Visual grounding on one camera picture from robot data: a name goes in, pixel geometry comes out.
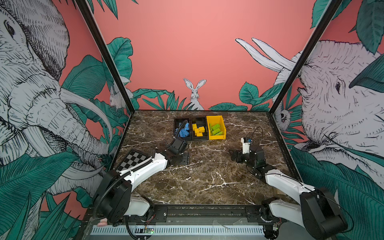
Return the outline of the large blue lego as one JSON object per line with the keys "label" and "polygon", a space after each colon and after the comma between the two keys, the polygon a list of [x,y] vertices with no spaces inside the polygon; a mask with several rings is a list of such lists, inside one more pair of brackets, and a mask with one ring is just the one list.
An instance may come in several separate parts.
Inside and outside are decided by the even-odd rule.
{"label": "large blue lego", "polygon": [[180,138],[187,138],[190,136],[190,133],[188,130],[185,130],[185,129],[182,129],[180,132],[179,132],[179,137]]}

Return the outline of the large green lego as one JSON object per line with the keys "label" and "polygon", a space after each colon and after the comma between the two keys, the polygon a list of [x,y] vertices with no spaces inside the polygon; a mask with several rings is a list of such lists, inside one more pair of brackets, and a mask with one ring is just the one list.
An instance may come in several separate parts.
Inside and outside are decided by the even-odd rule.
{"label": "large green lego", "polygon": [[215,124],[214,126],[212,126],[212,130],[220,129],[220,128],[221,128],[220,124]]}

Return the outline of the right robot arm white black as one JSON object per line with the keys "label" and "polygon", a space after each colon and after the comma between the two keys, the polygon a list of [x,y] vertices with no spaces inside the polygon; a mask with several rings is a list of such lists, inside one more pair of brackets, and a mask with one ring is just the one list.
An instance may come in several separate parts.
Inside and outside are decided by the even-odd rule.
{"label": "right robot arm white black", "polygon": [[267,239],[279,235],[282,220],[303,227],[316,240],[334,238],[348,229],[341,206],[326,188],[315,188],[289,177],[267,164],[263,149],[252,149],[244,143],[242,150],[230,150],[232,161],[245,164],[257,179],[274,187],[295,201],[294,204],[276,197],[264,200],[259,218],[265,223],[263,232]]}

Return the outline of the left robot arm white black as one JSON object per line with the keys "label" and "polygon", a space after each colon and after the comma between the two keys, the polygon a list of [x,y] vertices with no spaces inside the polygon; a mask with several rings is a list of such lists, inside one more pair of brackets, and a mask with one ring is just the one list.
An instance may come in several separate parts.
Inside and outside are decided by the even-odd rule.
{"label": "left robot arm white black", "polygon": [[155,150],[143,162],[123,171],[107,172],[93,197],[93,219],[107,219],[116,224],[127,217],[137,216],[144,223],[150,222],[156,215],[154,204],[144,197],[132,196],[132,192],[151,176],[188,161],[187,148],[185,140],[173,138],[165,149]]}

